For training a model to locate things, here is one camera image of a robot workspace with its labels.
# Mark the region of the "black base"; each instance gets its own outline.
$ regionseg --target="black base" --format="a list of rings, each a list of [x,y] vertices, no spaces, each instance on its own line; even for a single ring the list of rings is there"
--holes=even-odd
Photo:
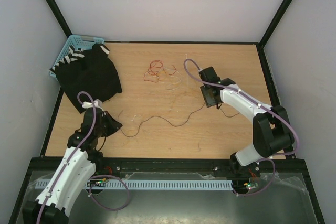
[[[41,204],[38,202],[27,201],[22,209],[24,224],[35,224],[38,213],[41,209]],[[42,213],[40,224],[68,224],[69,218],[65,215],[64,209],[61,211],[53,204],[45,207]]]

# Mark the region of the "cable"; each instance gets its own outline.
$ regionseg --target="cable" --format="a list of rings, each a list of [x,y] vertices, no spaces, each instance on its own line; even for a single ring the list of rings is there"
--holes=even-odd
[[[104,138],[104,142],[103,142],[103,144],[101,145],[101,147],[99,148],[99,150],[97,150],[97,152],[100,151],[101,149],[103,149],[103,147],[104,147],[104,145],[105,145],[105,142],[106,142],[106,137]]]
[[[226,115],[225,112],[222,110],[222,108],[219,108],[222,113],[227,117],[227,118],[234,118],[235,116],[239,115],[240,113],[238,112],[237,114],[234,114],[234,115]]]
[[[91,128],[90,128],[88,134],[83,138],[82,141],[80,141],[80,143],[77,145],[77,147],[74,149],[74,151],[69,155],[68,159],[66,160],[67,162],[69,162],[69,161],[72,159],[72,157],[73,157],[73,155],[75,154],[75,152],[81,147],[81,145],[82,145],[82,144],[86,141],[86,139],[91,135],[91,133],[92,133],[92,131],[93,131],[93,128],[94,128],[94,126],[95,126],[95,124],[96,124],[97,113],[96,113],[96,107],[95,107],[94,100],[93,100],[93,98],[89,95],[89,93],[87,93],[87,92],[85,92],[85,91],[81,91],[81,92],[79,92],[79,93],[77,94],[77,100],[79,101],[80,104],[83,104],[82,101],[81,101],[80,98],[79,98],[81,94],[85,94],[85,95],[89,98],[90,102],[92,103],[92,107],[93,107],[93,121],[92,121],[92,126],[91,126]],[[61,168],[61,170],[59,171],[59,173],[57,174],[57,176],[56,176],[54,182],[52,183],[52,185],[51,185],[51,187],[50,187],[50,189],[49,189],[49,193],[52,193],[52,192],[53,192],[52,190],[53,190],[54,187],[56,186],[57,181],[58,181],[59,178],[61,177],[61,175],[62,175],[62,173],[64,172],[64,170],[65,170],[66,167],[67,167],[67,165],[64,164],[63,167]],[[36,224],[39,224],[39,223],[40,223],[40,221],[41,221],[41,217],[42,217],[42,213],[43,213],[43,210],[44,210],[44,208],[45,208],[45,206],[46,206],[46,204],[47,204],[49,198],[50,198],[50,197],[46,196],[45,200],[43,201],[42,206],[41,206],[41,208],[40,208],[40,211],[38,212],[38,216],[37,216]]]
[[[96,203],[99,207],[101,207],[102,209],[104,210],[107,210],[107,211],[119,211],[123,208],[125,208],[131,201],[131,194],[130,194],[130,190],[128,189],[127,185],[125,184],[124,181],[121,180],[121,178],[119,177],[115,177],[113,175],[96,175],[96,176],[92,176],[90,179],[94,179],[94,178],[114,178],[116,180],[118,180],[126,189],[126,192],[127,192],[127,199],[126,199],[126,202],[121,206],[121,207],[118,207],[118,208],[108,208],[108,207],[105,207],[103,206],[101,203],[99,203],[95,197],[93,196],[91,190],[94,186],[94,184],[92,184],[90,186],[90,189],[89,189],[89,197],[93,200],[94,203]]]
[[[242,97],[244,97],[245,99],[247,99],[248,101],[250,101],[252,104],[257,105],[259,108],[265,110],[267,113],[271,114],[273,117],[275,117],[276,119],[278,119],[279,121],[281,121],[293,134],[294,139],[296,141],[296,147],[293,151],[291,152],[285,152],[285,153],[276,153],[273,156],[278,156],[278,155],[291,155],[294,154],[300,147],[300,140],[299,140],[299,136],[298,134],[295,132],[295,130],[293,129],[293,127],[282,117],[280,117],[278,114],[274,113],[273,111],[269,110],[268,108],[264,107],[263,105],[259,104],[258,101],[256,101],[255,99],[253,99],[252,97],[250,97],[248,94],[246,94],[243,90],[238,90],[236,88],[233,87],[228,87],[228,86],[224,86],[224,85],[220,85],[217,83],[211,83],[211,82],[206,82],[206,81],[202,81],[199,78],[194,77],[187,69],[186,63],[188,61],[191,61],[193,64],[195,64],[195,66],[198,68],[198,71],[201,71],[201,68],[199,67],[199,65],[193,60],[193,59],[185,59],[183,62],[183,67],[184,70],[187,72],[187,74],[194,79],[195,81],[198,81],[200,83],[206,84],[206,85],[210,85],[210,86],[214,86],[214,87],[219,87],[219,88],[223,88],[223,89],[227,89],[227,90],[231,90],[233,92],[236,92],[237,94],[241,95]]]
[[[269,159],[269,158],[262,158],[262,159],[259,160],[259,162],[262,162],[262,161],[270,161],[270,162],[272,163],[272,166],[273,166],[273,174],[272,174],[271,179],[270,179],[269,182],[267,183],[267,185],[264,186],[264,187],[263,187],[262,189],[260,189],[259,191],[256,191],[256,192],[254,192],[254,193],[249,193],[249,194],[238,194],[238,193],[236,192],[236,190],[235,190],[234,188],[232,188],[232,189],[233,189],[233,192],[234,192],[237,196],[244,196],[244,197],[246,197],[246,196],[252,196],[252,195],[260,194],[262,191],[265,191],[265,190],[272,184],[272,182],[273,182],[273,180],[274,180],[274,177],[275,177],[275,164],[274,164],[274,161],[271,160],[271,159]]]
[[[131,138],[131,137],[135,137],[135,136],[137,136],[138,133],[140,132],[140,127],[141,127],[141,125],[142,125],[143,123],[149,121],[149,120],[152,119],[152,118],[161,118],[161,119],[165,120],[167,123],[169,123],[169,124],[170,124],[171,126],[173,126],[173,127],[181,127],[181,126],[183,126],[184,124],[186,124],[186,123],[189,121],[190,116],[191,116],[192,114],[194,114],[194,113],[200,111],[200,110],[204,107],[204,105],[205,105],[205,103],[203,103],[202,107],[200,107],[198,110],[195,110],[195,111],[191,112],[190,115],[188,116],[187,120],[186,120],[184,123],[180,124],[180,125],[174,125],[174,124],[172,124],[170,121],[168,121],[166,118],[163,118],[162,116],[159,116],[159,115],[153,115],[153,116],[151,116],[150,118],[148,118],[147,120],[142,121],[142,122],[139,124],[138,131],[137,131],[137,133],[136,133],[135,135],[133,135],[133,136],[128,136],[128,135],[126,135],[126,134],[122,131],[122,129],[120,129],[120,130],[121,130],[122,134],[124,134],[124,136],[126,136],[126,137],[129,137],[129,138]],[[118,118],[117,118],[117,121],[118,121],[118,122],[119,122],[119,116],[120,116],[120,114],[121,114],[122,112],[123,112],[123,110],[122,110],[122,111],[119,113],[119,115],[118,115]]]

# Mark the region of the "wooden table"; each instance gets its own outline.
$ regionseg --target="wooden table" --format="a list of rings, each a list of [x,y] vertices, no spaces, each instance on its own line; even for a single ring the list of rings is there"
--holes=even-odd
[[[139,124],[152,115],[179,125],[202,106],[201,84],[183,69],[186,58],[194,59],[201,68],[213,66],[222,79],[233,79],[247,93],[270,104],[255,45],[111,43],[107,47],[123,92],[103,103],[103,108],[115,119],[122,111],[119,121],[127,135],[134,135]],[[143,75],[153,60],[162,60],[167,68],[174,65],[181,74],[181,84],[168,86],[173,78],[167,76],[162,82],[145,82]],[[188,69],[198,76],[190,62]],[[222,109],[227,115],[236,114],[228,105],[223,104]],[[82,119],[83,115],[63,95],[46,156],[64,155],[68,138]],[[181,127],[153,118],[142,124],[136,137],[128,138],[118,131],[107,138],[102,151],[105,157],[229,158],[251,142],[252,124],[244,116],[227,118],[221,110],[204,106]]]

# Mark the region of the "red wire bundle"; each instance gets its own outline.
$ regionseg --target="red wire bundle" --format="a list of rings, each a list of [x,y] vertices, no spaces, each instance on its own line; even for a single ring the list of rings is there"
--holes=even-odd
[[[160,60],[153,60],[149,67],[148,67],[148,70],[146,73],[144,73],[143,75],[143,80],[144,81],[151,81],[151,82],[159,82],[160,80],[160,76],[159,76],[159,73],[161,70],[163,70],[165,72],[166,75],[168,76],[172,76],[173,74],[176,73],[176,67],[174,65],[172,65],[174,67],[174,72],[173,73],[167,73],[166,70],[165,70],[165,67],[163,66],[163,62],[160,61]],[[153,80],[150,80],[150,79],[146,79],[146,74],[149,74],[151,76],[156,76],[156,81],[153,81]]]

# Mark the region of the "white cable tray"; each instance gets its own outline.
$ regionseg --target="white cable tray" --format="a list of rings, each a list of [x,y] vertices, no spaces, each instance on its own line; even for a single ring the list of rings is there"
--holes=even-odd
[[[50,182],[48,178],[39,179],[35,189],[44,189]],[[232,190],[231,180],[149,180],[127,179],[124,180],[130,190]],[[88,181],[83,189],[89,189]],[[102,183],[92,189],[124,190],[124,186],[117,180]]]

